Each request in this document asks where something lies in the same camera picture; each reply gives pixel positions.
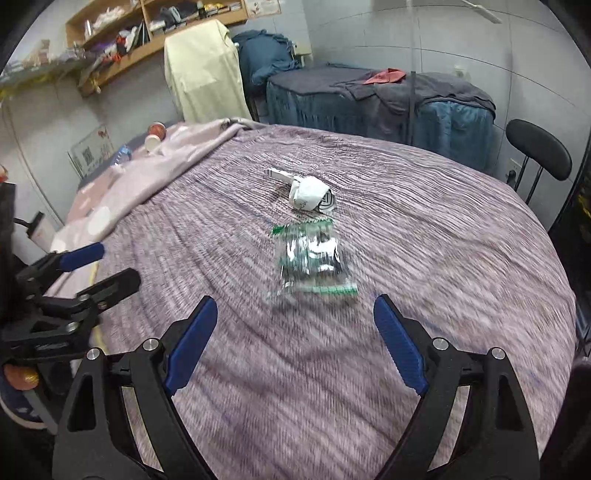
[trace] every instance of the chair leg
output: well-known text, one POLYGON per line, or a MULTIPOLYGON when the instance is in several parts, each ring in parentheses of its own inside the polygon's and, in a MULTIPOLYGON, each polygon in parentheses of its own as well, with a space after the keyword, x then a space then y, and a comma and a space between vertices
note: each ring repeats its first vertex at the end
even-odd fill
POLYGON ((531 186, 531 190, 530 193, 527 196, 527 200, 525 201, 526 205, 530 204, 530 200, 532 195, 534 194, 534 190, 538 185, 538 182, 540 181, 540 176, 542 175, 542 170, 544 170, 542 167, 538 168, 538 173, 535 175, 535 180, 534 180, 534 184, 531 186))
POLYGON ((525 168, 527 166, 527 161, 530 158, 528 156, 525 156, 525 160, 523 161, 523 165, 521 166, 521 170, 519 171, 519 176, 517 177, 517 181, 515 182, 515 186, 513 187, 513 190, 517 191, 517 189, 519 188, 519 184, 521 183, 521 179, 523 178, 523 172, 525 172, 525 168))

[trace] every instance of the folded clothes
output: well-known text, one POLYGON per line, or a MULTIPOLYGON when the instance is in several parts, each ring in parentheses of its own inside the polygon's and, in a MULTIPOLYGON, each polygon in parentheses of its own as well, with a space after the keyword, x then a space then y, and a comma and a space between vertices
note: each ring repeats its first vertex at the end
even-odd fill
POLYGON ((369 80, 366 80, 364 85, 371 85, 372 83, 396 83, 406 77, 406 72, 398 69, 386 69, 383 72, 379 72, 369 80))

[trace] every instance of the plastic bag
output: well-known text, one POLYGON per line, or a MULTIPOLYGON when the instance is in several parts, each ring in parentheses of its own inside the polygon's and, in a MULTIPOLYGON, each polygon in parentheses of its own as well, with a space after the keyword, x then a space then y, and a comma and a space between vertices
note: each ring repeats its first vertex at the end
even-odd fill
POLYGON ((357 295, 331 219, 273 228, 277 295, 291 292, 357 295))

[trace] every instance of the clothes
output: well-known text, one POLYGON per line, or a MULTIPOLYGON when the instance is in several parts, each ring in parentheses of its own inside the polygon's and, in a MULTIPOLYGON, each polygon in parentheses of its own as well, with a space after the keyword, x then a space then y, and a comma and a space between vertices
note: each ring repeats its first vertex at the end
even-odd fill
POLYGON ((240 45, 242 83, 249 95, 264 93, 270 76, 301 67, 291 54, 293 44, 281 34, 249 30, 234 36, 232 41, 240 45))
POLYGON ((210 20, 167 37, 164 74, 174 103, 187 122, 250 118, 238 51, 228 29, 210 20))
MULTIPOLYGON (((540 452, 552 432, 576 341, 574 294, 532 211, 470 168, 368 138, 240 129, 133 208, 104 244, 97 280, 127 267, 142 276, 137 294, 102 315, 109 352, 159 337, 205 294, 217 302, 217 327, 174 404, 220 480, 374 479, 418 402, 374 325, 382 293, 459 349, 503 347, 540 452), (288 189, 265 175, 269 166, 333 189, 357 299, 268 302, 269 232, 302 220, 288 189), (552 348, 540 349, 548 338, 552 348)), ((460 389, 433 466, 449 458, 465 399, 460 389)), ((132 405, 139 450, 155 466, 132 405)))
POLYGON ((364 81, 364 85, 371 85, 373 83, 396 83, 406 77, 406 72, 398 69, 386 69, 383 72, 379 72, 369 80, 364 81))

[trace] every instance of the black mount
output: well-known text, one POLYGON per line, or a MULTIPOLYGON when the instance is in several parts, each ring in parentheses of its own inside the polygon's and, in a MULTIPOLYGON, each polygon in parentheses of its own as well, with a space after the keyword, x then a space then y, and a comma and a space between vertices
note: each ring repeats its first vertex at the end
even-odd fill
POLYGON ((78 292, 74 299, 43 294, 62 274, 99 260, 104 252, 101 244, 91 244, 50 253, 23 269, 17 275, 22 298, 11 312, 12 321, 0 325, 0 366, 10 362, 38 368, 40 383, 27 398, 35 401, 35 410, 52 433, 57 433, 72 385, 69 360, 86 354, 99 315, 137 292, 141 280, 128 268, 78 292))
MULTIPOLYGON (((458 351, 405 319, 388 296, 374 305, 375 323, 405 383, 421 400, 376 480, 537 480, 531 417, 506 353, 458 351), (449 463, 428 471, 456 390, 470 394, 449 463)), ((215 328, 217 307, 204 297, 188 319, 161 340, 105 356, 91 349, 68 395, 54 450, 55 480, 215 480, 171 400, 189 381, 215 328), (144 465, 125 411, 121 387, 135 388, 139 409, 164 472, 144 465)))

